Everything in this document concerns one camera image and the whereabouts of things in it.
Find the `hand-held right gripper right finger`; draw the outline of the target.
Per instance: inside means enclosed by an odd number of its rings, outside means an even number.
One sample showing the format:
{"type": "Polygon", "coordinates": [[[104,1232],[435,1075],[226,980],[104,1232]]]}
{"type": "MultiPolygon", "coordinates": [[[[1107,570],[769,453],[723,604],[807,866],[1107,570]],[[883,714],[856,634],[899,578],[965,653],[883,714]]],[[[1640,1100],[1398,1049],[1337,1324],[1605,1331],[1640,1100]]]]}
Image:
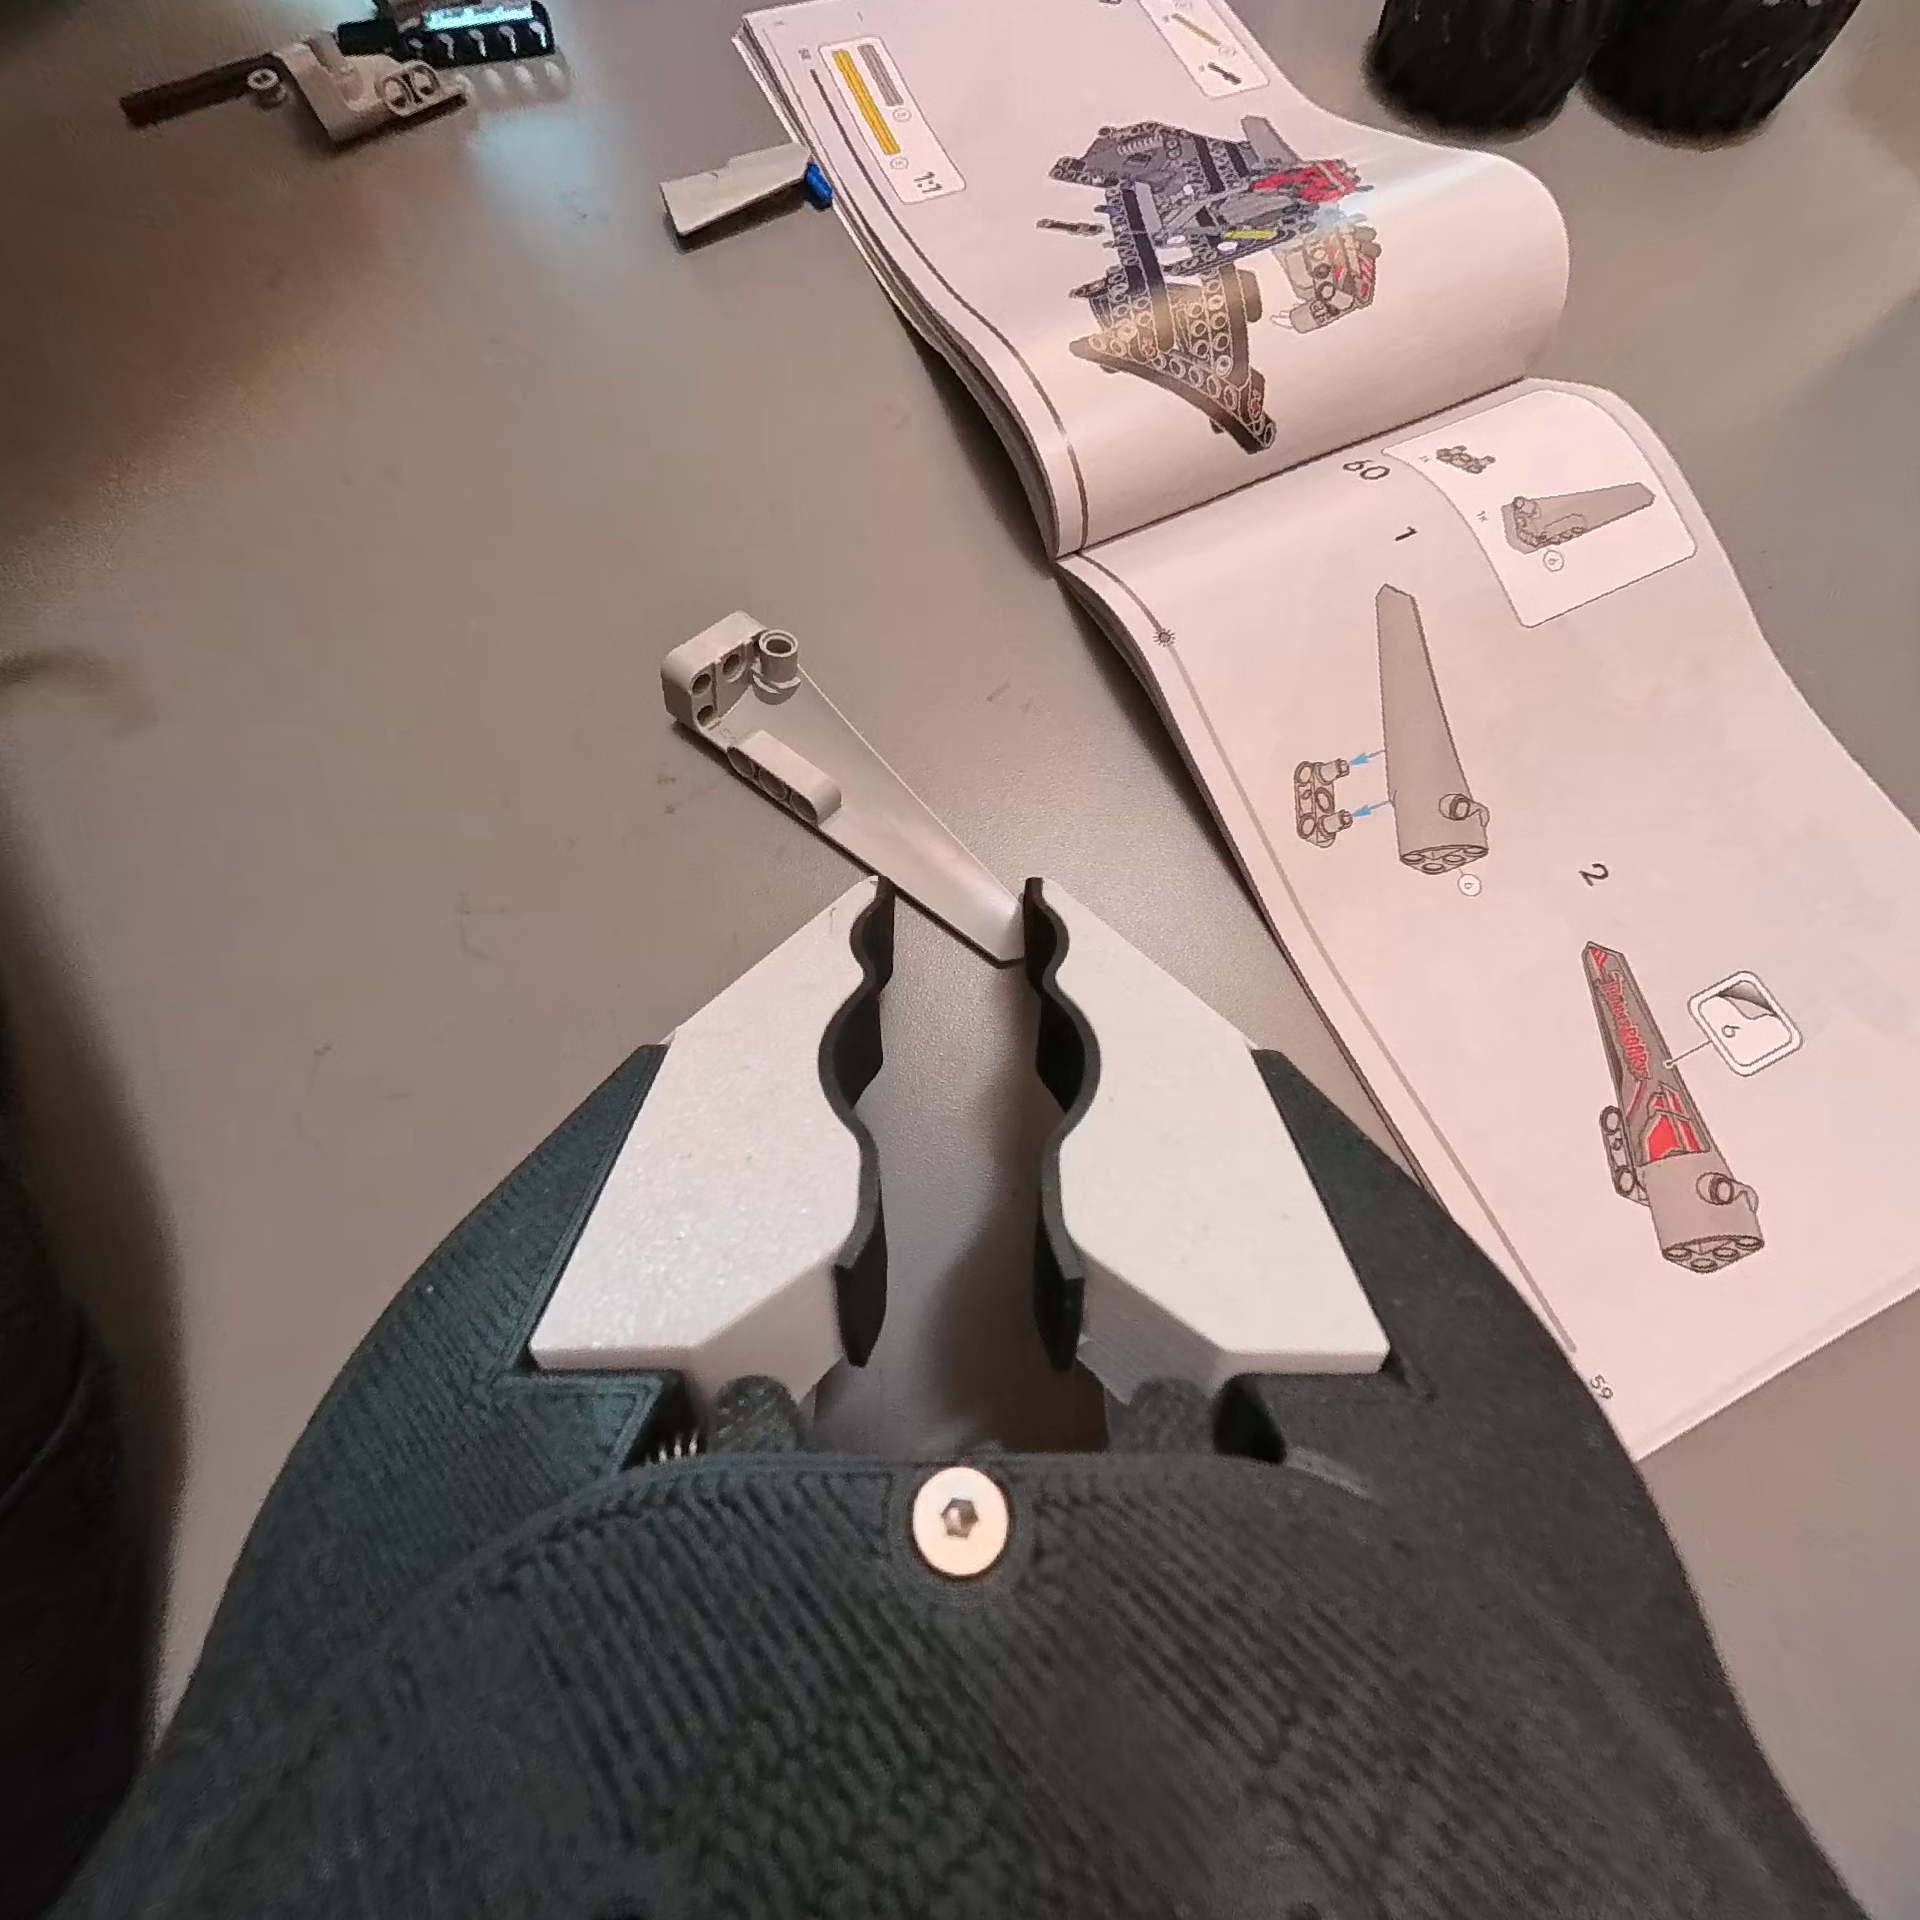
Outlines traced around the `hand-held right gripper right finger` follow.
{"type": "Polygon", "coordinates": [[[1112,1409],[1171,1380],[1370,1376],[1387,1335],[1254,1044],[1049,880],[1024,887],[1041,1151],[1037,1320],[1112,1409]]]}

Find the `black toy brick beam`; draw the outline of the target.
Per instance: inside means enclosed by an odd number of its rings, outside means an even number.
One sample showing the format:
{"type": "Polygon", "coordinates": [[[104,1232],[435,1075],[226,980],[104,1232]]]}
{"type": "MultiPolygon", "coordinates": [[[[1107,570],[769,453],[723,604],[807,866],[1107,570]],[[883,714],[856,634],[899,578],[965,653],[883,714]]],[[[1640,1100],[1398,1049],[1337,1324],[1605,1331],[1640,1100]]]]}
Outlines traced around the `black toy brick beam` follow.
{"type": "Polygon", "coordinates": [[[418,59],[435,69],[550,58],[553,19],[542,2],[375,2],[333,31],[345,55],[418,59]]]}

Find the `toy brick instruction booklet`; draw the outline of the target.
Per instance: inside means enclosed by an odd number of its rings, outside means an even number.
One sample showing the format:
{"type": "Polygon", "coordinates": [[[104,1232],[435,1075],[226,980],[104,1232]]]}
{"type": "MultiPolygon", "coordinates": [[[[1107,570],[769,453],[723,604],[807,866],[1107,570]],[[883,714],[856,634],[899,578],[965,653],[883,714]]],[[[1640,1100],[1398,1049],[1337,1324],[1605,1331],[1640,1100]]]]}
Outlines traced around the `toy brick instruction booklet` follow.
{"type": "Polygon", "coordinates": [[[1911,1296],[1915,829],[1646,423],[1528,378],[1549,189],[1317,108],[1227,4],[736,45],[1630,1455],[1911,1296]]]}

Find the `grey toy brick wing panel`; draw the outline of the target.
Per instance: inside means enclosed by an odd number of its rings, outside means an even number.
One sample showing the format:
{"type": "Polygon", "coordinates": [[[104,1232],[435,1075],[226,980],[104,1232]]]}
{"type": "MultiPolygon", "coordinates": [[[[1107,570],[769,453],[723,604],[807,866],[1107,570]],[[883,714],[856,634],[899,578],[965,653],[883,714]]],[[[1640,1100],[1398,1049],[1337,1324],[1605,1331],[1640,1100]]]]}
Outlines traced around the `grey toy brick wing panel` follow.
{"type": "Polygon", "coordinates": [[[816,685],[790,632],[731,612],[667,651],[659,681],[669,716],[715,748],[736,778],[989,961],[1022,959],[1016,897],[816,685]]]}

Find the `small grey wedge brick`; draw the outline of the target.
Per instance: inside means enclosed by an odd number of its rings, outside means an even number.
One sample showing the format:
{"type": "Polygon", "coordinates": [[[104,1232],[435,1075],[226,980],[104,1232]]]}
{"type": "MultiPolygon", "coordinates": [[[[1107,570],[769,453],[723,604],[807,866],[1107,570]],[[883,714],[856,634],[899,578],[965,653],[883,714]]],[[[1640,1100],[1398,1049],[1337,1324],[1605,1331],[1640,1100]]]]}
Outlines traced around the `small grey wedge brick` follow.
{"type": "Polygon", "coordinates": [[[659,181],[662,212],[679,242],[712,227],[799,193],[810,168],[808,146],[784,143],[771,149],[731,156],[717,168],[659,181]]]}

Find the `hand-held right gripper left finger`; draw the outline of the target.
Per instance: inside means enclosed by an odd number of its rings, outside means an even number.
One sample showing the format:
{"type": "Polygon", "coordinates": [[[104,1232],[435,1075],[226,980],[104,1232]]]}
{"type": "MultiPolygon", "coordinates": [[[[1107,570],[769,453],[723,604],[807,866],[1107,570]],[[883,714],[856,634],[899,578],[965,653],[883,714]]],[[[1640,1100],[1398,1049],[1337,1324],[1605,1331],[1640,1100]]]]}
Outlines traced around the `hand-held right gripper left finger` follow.
{"type": "Polygon", "coordinates": [[[867,1363],[887,1247],[856,1103],[893,951],[896,892],[862,880],[675,1029],[535,1327],[542,1370],[807,1401],[867,1363]]]}

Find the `grey angled brick assembly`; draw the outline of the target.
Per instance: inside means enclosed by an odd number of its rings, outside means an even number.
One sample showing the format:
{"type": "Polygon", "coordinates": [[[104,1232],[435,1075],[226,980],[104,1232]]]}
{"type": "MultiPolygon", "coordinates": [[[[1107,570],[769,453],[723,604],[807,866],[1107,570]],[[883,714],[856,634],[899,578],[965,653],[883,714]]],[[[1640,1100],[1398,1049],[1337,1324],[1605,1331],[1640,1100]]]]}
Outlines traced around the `grey angled brick assembly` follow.
{"type": "Polygon", "coordinates": [[[263,55],[138,87],[120,96],[118,111],[131,129],[155,129],[211,105],[251,100],[269,111],[290,99],[298,99],[326,139],[345,149],[454,112],[467,93],[430,63],[401,55],[392,39],[361,44],[311,32],[263,55]]]}

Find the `black toy tyre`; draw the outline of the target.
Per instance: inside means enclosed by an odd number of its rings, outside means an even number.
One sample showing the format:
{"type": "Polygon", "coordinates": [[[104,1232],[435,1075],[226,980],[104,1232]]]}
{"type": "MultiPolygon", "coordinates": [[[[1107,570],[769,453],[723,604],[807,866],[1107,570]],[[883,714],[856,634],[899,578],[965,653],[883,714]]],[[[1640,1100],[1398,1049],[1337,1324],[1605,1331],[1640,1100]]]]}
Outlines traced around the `black toy tyre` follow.
{"type": "Polygon", "coordinates": [[[1824,58],[1854,2],[1624,2],[1585,91],[1630,125],[1733,138],[1763,122],[1824,58]]]}
{"type": "Polygon", "coordinates": [[[1367,75],[1387,104],[1435,129],[1534,129],[1581,80],[1616,12],[1616,2],[1384,2],[1367,75]]]}

